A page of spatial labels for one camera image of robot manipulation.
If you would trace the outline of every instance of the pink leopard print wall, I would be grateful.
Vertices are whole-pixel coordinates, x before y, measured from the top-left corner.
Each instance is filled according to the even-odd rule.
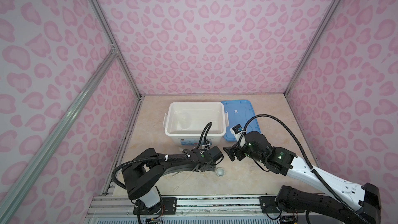
[[[322,168],[398,212],[398,2],[344,0],[288,101]]]
[[[87,0],[0,0],[0,200],[109,50]]]
[[[101,193],[135,101],[113,62],[10,224],[82,223],[92,197]]]
[[[331,0],[99,0],[141,93],[284,92]]]

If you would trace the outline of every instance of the storage box handle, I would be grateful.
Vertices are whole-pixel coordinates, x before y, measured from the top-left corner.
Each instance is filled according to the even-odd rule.
[[[229,126],[228,111],[225,113],[225,126]]]
[[[164,114],[163,127],[166,127],[167,113]]]

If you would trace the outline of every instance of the black cable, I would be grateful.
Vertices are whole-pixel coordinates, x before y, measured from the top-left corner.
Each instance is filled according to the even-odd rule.
[[[187,156],[185,154],[173,154],[173,155],[169,155],[167,160],[171,160],[171,161],[176,161],[176,160],[184,160],[186,159]],[[138,159],[133,159],[131,161],[122,163],[121,165],[117,166],[111,174],[112,177],[112,181],[114,181],[116,183],[116,185],[118,185],[119,187],[126,189],[126,185],[124,185],[121,181],[119,181],[116,178],[116,173],[121,170],[124,167],[127,167],[133,163],[142,163],[142,162],[147,162],[147,161],[156,161],[156,160],[166,160],[166,157],[142,157],[142,158],[138,158]]]
[[[211,163],[210,165],[216,166],[217,164],[221,163],[221,161],[222,161],[223,159],[224,159],[224,156],[222,156],[221,160],[220,160],[218,163],[216,163],[216,164]]]
[[[279,208],[277,208],[278,210],[279,210],[279,215],[278,215],[278,217],[276,217],[276,218],[271,218],[269,215],[268,215],[268,213],[267,213],[267,207],[269,207],[269,206],[272,206],[272,207],[275,207],[275,205],[274,204],[268,204],[268,205],[266,205],[264,208],[266,209],[266,215],[268,216],[268,218],[270,218],[271,220],[277,220],[277,219],[279,219],[279,217],[281,216],[281,214],[282,214],[282,211],[279,209]]]
[[[141,201],[138,201],[138,207],[137,207],[137,219],[138,219],[138,224],[142,224],[142,222],[141,222],[141,217],[140,217],[140,211],[141,211]]]
[[[307,221],[307,224],[311,224],[309,214],[310,214],[310,211],[307,210],[305,212],[305,220]]]
[[[265,172],[269,172],[269,170],[265,170],[263,167],[260,166],[260,164],[258,164],[258,162],[256,160],[253,159],[253,161],[257,164],[257,166],[262,169]]]
[[[323,184],[323,186],[325,186],[325,188],[335,197],[335,199],[340,202],[344,207],[346,207],[346,209],[348,209],[350,212],[352,212],[359,220],[361,220],[363,223],[365,224],[371,224],[369,221],[367,221],[364,217],[362,217],[360,214],[358,214],[352,207],[350,207],[329,185],[328,183],[321,177],[321,175],[314,169],[314,167],[312,166],[310,160],[308,159],[303,147],[301,146],[301,143],[299,142],[299,140],[296,138],[296,136],[294,135],[294,133],[289,129],[289,127],[287,127],[285,125],[285,123],[283,123],[281,120],[279,120],[277,117],[274,117],[272,115],[269,114],[258,114],[254,117],[251,117],[247,122],[245,127],[243,128],[243,134],[242,135],[246,135],[246,128],[249,125],[249,123],[258,117],[268,117],[271,118],[273,120],[276,120],[278,123],[280,123],[286,130],[287,132],[292,136],[292,138],[295,140],[298,148],[300,149],[300,152],[304,158],[304,161],[306,162],[306,164],[308,165],[308,167],[311,169],[311,172],[313,172],[316,177],[319,179],[319,181],[321,181],[321,183]],[[242,138],[242,135],[239,137],[239,141],[238,141],[238,147],[240,147],[240,141]]]
[[[205,135],[205,140],[206,140],[207,133],[209,132],[210,127],[211,127],[212,124],[213,124],[212,122],[207,123],[207,125],[203,129],[202,134],[200,135],[198,146],[196,147],[197,149],[199,149],[199,147],[200,147],[200,145],[202,143],[202,138],[203,138],[203,135],[205,134],[205,132],[206,132],[206,135]]]

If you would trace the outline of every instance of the beige table surface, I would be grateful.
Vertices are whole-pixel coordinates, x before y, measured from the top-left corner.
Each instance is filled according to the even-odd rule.
[[[157,153],[181,153],[183,148],[191,146],[176,146],[166,136],[162,127],[164,114],[169,106],[176,101],[227,101],[249,100],[256,114],[271,114],[283,121],[301,142],[311,163],[315,161],[301,134],[297,122],[291,112],[285,97],[277,95],[198,95],[198,96],[145,96],[139,116],[125,151],[123,162],[134,159],[147,148],[154,148]],[[257,118],[261,133],[272,146],[281,146],[301,156],[300,150],[289,133],[275,120]],[[221,139],[218,147],[225,158],[217,166],[225,170],[224,177],[218,177],[216,172],[180,172],[168,174],[159,179],[156,186],[162,195],[257,195],[277,194],[282,185],[288,185],[301,191],[318,193],[315,188],[296,179],[263,172],[253,160],[244,158],[242,161],[231,162],[222,150],[224,146],[232,146],[233,142]],[[119,173],[118,179],[123,182]],[[116,186],[114,196],[127,195],[126,190]]]

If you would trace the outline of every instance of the white plastic storage box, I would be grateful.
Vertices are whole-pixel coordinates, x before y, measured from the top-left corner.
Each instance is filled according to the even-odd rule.
[[[209,122],[212,126],[206,139],[218,145],[228,126],[221,102],[173,102],[164,115],[163,127],[176,145],[195,146]]]

